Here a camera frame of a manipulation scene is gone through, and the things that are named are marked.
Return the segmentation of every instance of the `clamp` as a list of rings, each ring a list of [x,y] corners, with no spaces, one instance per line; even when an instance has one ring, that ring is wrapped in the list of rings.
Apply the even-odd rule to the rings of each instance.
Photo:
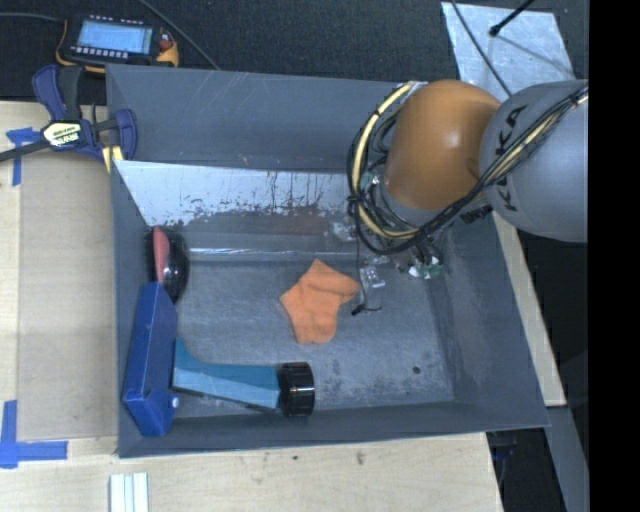
[[[200,361],[177,337],[178,313],[162,284],[152,281],[138,297],[122,401],[145,437],[169,430],[180,400],[176,391],[281,409],[287,417],[313,412],[315,384],[304,362],[272,366],[219,365]]]
[[[36,72],[32,79],[33,90],[38,102],[48,110],[51,122],[40,130],[40,140],[0,153],[0,162],[45,148],[89,156],[104,162],[108,170],[112,155],[126,160],[133,157],[138,135],[131,110],[117,110],[113,119],[101,123],[82,119],[77,99],[78,81],[83,72],[80,66],[60,68],[56,64]],[[119,145],[107,146],[100,141],[100,132],[116,128]]]

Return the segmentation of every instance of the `gray bin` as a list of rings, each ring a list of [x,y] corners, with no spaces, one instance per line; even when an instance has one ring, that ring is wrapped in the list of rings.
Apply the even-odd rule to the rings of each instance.
[[[192,251],[178,335],[193,355],[307,361],[317,387],[309,418],[181,394],[157,438],[120,404],[121,457],[548,424],[491,218],[449,230],[440,277],[383,265],[381,311],[352,316],[356,299],[329,343],[295,342],[278,298],[312,260],[356,276],[355,245],[329,224],[344,216],[350,144],[394,84],[114,65],[107,85],[109,109],[132,109],[139,128],[136,160],[111,183],[119,382],[148,279],[143,235],[157,223],[179,226]]]

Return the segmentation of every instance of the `orange rag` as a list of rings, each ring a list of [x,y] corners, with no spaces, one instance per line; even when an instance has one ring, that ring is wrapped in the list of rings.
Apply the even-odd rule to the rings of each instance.
[[[298,343],[326,343],[336,333],[338,308],[360,289],[357,281],[315,259],[280,302]]]

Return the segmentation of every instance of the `electronic device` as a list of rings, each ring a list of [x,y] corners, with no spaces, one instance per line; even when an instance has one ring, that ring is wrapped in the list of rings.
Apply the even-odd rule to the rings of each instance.
[[[104,73],[111,63],[177,67],[179,55],[176,41],[157,24],[89,14],[65,20],[56,60]]]

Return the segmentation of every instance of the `digital display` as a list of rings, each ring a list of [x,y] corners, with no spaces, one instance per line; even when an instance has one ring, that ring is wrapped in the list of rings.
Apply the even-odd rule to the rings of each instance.
[[[151,27],[85,20],[78,46],[148,54],[152,32]]]

